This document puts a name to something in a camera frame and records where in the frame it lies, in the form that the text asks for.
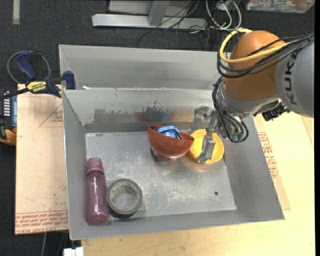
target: white cable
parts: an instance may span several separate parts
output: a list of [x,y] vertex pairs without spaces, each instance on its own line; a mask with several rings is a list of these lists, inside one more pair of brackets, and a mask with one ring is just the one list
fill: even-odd
[[226,8],[226,6],[225,6],[224,3],[222,4],[222,6],[223,6],[223,8],[225,9],[226,13],[228,14],[229,24],[228,24],[228,26],[226,26],[226,27],[224,27],[224,28],[221,28],[221,29],[222,29],[222,30],[227,30],[227,29],[231,26],[231,24],[232,24],[232,17],[231,17],[230,12],[228,11],[228,9]]
[[205,8],[206,8],[206,11],[209,15],[209,17],[211,18],[211,20],[213,21],[213,23],[218,27],[218,30],[224,30],[224,31],[233,31],[233,30],[236,30],[238,29],[240,26],[241,26],[241,22],[242,22],[242,17],[241,17],[241,11],[238,7],[238,5],[236,4],[236,2],[234,0],[231,0],[232,4],[234,5],[234,8],[238,14],[238,24],[235,26],[235,28],[229,28],[231,23],[232,23],[232,17],[229,13],[229,11],[227,10],[226,6],[224,4],[222,4],[222,6],[224,7],[224,9],[226,10],[228,16],[229,16],[229,20],[230,20],[230,23],[228,26],[221,26],[219,25],[215,19],[212,17],[211,13],[210,13],[210,10],[209,10],[209,4],[208,4],[208,0],[205,1]]

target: yellow cable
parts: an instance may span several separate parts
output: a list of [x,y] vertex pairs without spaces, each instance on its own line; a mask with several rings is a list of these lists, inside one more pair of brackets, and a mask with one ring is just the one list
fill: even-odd
[[223,40],[221,47],[220,47],[220,51],[219,51],[219,55],[222,61],[226,62],[226,63],[242,63],[242,62],[246,62],[246,61],[250,61],[253,59],[256,59],[257,57],[261,57],[261,56],[267,56],[269,54],[272,54],[274,52],[276,52],[277,50],[283,48],[284,46],[288,45],[290,42],[287,42],[283,45],[277,46],[277,47],[273,47],[271,49],[267,49],[267,50],[263,50],[260,51],[256,54],[247,56],[247,57],[243,57],[243,58],[238,58],[238,59],[228,59],[224,57],[224,50],[225,47],[228,43],[228,41],[236,34],[236,33],[248,33],[248,32],[252,32],[252,30],[247,29],[247,28],[238,28],[237,30],[232,31],[230,34],[228,34],[228,36]]

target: yellow bowl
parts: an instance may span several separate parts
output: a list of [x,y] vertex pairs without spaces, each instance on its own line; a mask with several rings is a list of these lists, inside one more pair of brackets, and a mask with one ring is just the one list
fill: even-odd
[[[207,134],[205,129],[196,130],[194,133],[191,134],[191,137],[194,138],[194,142],[192,147],[190,148],[190,153],[192,157],[197,160],[197,157],[201,154],[202,151],[202,143],[204,141],[204,136]],[[212,139],[215,141],[213,153],[211,159],[205,161],[205,164],[213,164],[218,162],[225,152],[224,144],[222,143],[221,139],[215,133],[212,133]]]

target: box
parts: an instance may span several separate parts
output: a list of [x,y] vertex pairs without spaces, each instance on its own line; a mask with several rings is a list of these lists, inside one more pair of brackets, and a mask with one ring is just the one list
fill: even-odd
[[[191,133],[195,109],[213,109],[216,52],[60,45],[61,72],[76,90],[62,96],[69,232],[72,240],[157,233],[284,218],[253,119],[249,138],[223,140],[224,156],[197,164],[184,156],[157,161],[147,128],[175,125]],[[200,124],[205,128],[209,120]],[[144,200],[128,220],[84,219],[85,168],[100,157],[107,186],[129,178]]]
[[245,0],[248,11],[303,14],[315,4],[315,0]]

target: cardboard sheet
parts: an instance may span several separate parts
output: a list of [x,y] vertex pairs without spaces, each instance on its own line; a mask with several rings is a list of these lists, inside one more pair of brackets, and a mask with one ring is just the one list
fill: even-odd
[[15,234],[68,229],[62,99],[18,96]]

